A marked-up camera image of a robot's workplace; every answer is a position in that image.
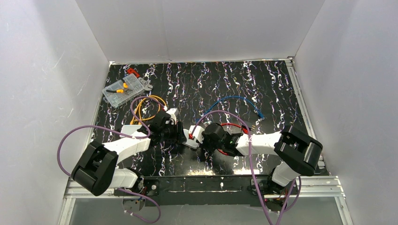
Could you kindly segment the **white network switch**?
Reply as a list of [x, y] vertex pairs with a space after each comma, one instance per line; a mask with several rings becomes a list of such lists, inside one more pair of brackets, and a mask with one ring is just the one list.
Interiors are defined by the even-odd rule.
[[141, 127], [141, 125], [124, 125], [120, 133], [131, 136], [133, 139], [142, 139], [146, 134], [138, 131]]
[[196, 150], [199, 147], [199, 142], [197, 141], [197, 138], [194, 137], [193, 139], [189, 138], [189, 130], [183, 129], [184, 136], [186, 138], [186, 141], [182, 142], [182, 145], [187, 146], [191, 148], [192, 150]]

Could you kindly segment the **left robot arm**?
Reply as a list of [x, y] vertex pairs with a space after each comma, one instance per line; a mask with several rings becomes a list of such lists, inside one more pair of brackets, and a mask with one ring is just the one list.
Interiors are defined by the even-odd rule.
[[120, 169], [117, 166], [123, 160], [159, 143], [186, 141], [183, 125], [176, 119], [178, 113], [176, 108], [157, 113], [148, 125], [150, 135], [147, 135], [144, 126], [135, 125], [135, 131], [127, 137], [107, 143], [89, 143], [71, 173], [72, 180], [94, 196], [110, 188], [124, 188], [142, 194], [144, 176], [131, 167]]

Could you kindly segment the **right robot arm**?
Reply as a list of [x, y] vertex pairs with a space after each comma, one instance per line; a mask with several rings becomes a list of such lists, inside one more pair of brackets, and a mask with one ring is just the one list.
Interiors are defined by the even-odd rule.
[[272, 134], [230, 134], [222, 125], [212, 123], [191, 135], [207, 151], [221, 150], [231, 157], [250, 155], [278, 155], [282, 160], [268, 181], [276, 187], [285, 187], [300, 175], [313, 176], [323, 150], [316, 139], [293, 126]]

